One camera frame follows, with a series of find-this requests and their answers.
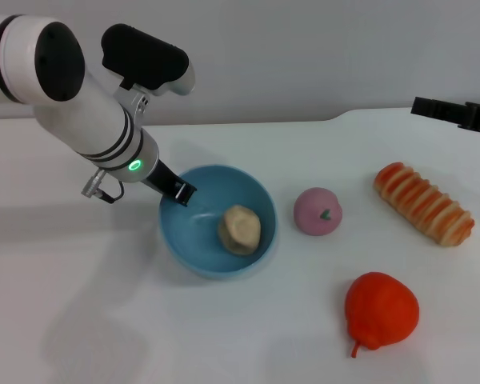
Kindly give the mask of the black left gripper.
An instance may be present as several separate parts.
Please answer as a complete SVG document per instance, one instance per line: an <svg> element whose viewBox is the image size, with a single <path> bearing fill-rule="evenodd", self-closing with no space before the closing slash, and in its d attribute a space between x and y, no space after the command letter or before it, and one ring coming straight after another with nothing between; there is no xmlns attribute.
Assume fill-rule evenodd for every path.
<svg viewBox="0 0 480 384"><path fill-rule="evenodd" d="M156 162L153 170L142 183L160 194L174 199L181 206L188 206L189 200L197 191L196 187L185 183L162 160Z"/></svg>

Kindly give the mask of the beige egg yolk pastry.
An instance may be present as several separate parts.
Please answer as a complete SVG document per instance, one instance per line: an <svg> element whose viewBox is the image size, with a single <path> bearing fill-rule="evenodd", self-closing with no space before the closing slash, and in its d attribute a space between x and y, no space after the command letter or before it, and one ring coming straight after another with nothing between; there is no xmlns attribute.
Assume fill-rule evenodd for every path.
<svg viewBox="0 0 480 384"><path fill-rule="evenodd" d="M218 236L224 247L239 256L253 254L259 246L262 226L252 210L234 205L221 217Z"/></svg>

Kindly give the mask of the blue plastic bowl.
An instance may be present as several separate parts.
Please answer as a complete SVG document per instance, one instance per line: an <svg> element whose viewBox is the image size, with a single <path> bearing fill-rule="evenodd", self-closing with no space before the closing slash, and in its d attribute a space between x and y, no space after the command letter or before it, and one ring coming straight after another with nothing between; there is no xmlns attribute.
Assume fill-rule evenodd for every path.
<svg viewBox="0 0 480 384"><path fill-rule="evenodd" d="M199 166L181 178L197 188L188 205L164 197L158 208L158 227L178 262L202 277L227 279L251 272L269 258L278 216L272 197L256 178L226 165ZM251 209L261 222L259 246L247 256L229 252L219 239L219 221L234 205Z"/></svg>

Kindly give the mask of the orange striped long bread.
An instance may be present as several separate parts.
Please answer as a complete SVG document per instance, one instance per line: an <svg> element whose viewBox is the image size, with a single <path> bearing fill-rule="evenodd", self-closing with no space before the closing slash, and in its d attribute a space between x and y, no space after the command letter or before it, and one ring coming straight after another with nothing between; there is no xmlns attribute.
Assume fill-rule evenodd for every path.
<svg viewBox="0 0 480 384"><path fill-rule="evenodd" d="M460 246L471 236L475 225L471 212L410 166L394 162L384 167L374 179L374 189L419 232L440 246Z"/></svg>

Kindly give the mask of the pink peach bun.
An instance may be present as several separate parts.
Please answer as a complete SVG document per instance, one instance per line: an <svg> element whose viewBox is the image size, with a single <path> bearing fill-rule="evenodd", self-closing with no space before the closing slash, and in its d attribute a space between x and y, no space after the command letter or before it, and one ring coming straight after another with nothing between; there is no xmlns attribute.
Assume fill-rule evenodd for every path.
<svg viewBox="0 0 480 384"><path fill-rule="evenodd" d="M298 196L294 203L293 217L301 232L310 236L323 236L339 227L343 213L335 193L313 187Z"/></svg>

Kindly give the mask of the red bell pepper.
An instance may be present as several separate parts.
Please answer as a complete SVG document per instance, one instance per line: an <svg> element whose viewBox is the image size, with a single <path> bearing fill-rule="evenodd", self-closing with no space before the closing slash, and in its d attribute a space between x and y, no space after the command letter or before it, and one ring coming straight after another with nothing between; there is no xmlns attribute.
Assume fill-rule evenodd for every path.
<svg viewBox="0 0 480 384"><path fill-rule="evenodd" d="M354 340L352 358L361 347L377 350L405 340L415 330L420 315L413 292L381 272L355 279L346 293L344 308L347 333Z"/></svg>

